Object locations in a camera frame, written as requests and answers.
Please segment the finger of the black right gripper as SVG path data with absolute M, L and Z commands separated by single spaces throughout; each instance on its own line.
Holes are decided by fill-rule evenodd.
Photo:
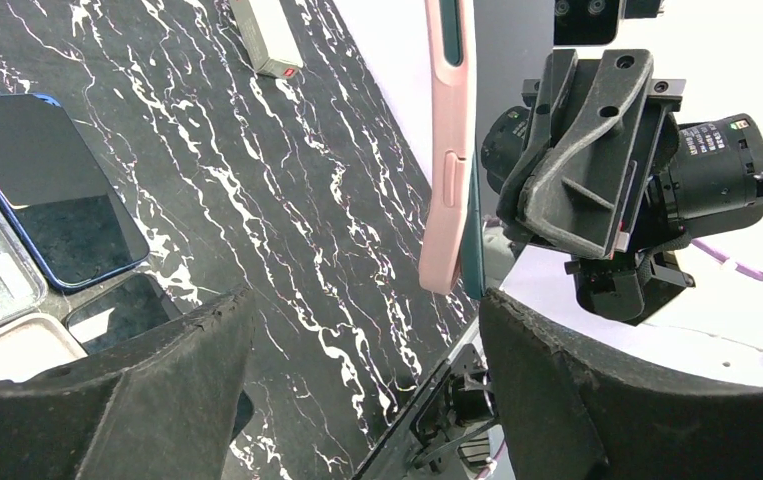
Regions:
M 574 49 L 548 55 L 525 148 L 499 195 L 509 239 L 539 238 L 589 259 L 614 253 L 652 72 L 645 49 L 606 50 L 598 60 Z

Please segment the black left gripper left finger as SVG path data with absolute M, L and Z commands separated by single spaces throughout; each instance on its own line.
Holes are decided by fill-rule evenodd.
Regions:
M 0 381 L 0 479 L 217 479 L 256 321 L 239 287 L 113 348 Z

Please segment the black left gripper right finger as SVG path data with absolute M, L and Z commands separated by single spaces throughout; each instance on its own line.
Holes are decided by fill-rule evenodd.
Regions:
M 763 388 L 662 367 L 490 290 L 480 333 L 519 479 L 763 479 Z

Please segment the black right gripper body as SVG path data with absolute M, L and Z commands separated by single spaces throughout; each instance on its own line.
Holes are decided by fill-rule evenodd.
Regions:
M 763 139 L 748 116 L 681 125 L 678 99 L 650 81 L 631 160 L 633 180 L 614 253 L 569 255 L 566 273 L 587 312 L 638 324 L 694 279 L 674 260 L 693 240 L 742 229 L 763 215 Z

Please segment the green phone from pink case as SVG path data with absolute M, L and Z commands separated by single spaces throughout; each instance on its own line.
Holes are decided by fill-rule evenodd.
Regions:
M 621 1 L 471 1 L 477 49 L 475 150 L 456 285 L 472 299 L 498 286 L 523 243 L 509 239 L 498 197 L 525 145 L 539 80 L 558 47 L 611 43 Z

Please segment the black phone pink case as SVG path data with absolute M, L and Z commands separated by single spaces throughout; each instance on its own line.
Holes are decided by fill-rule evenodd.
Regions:
M 423 289 L 457 282 L 475 150 L 477 49 L 471 1 L 424 2 L 431 61 L 431 199 L 419 259 Z

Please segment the blue phone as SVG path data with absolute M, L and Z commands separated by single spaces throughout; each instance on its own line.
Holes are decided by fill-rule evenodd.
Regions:
M 74 122 L 49 95 L 0 94 L 0 209 L 61 292 L 129 271 L 150 252 Z

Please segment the black phone from cream case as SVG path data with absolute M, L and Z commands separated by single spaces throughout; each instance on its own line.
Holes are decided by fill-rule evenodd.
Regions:
M 253 416 L 243 391 L 256 321 L 241 286 L 183 314 L 135 274 L 76 308 L 70 333 L 90 360 L 119 369 L 105 425 L 132 443 L 225 444 Z

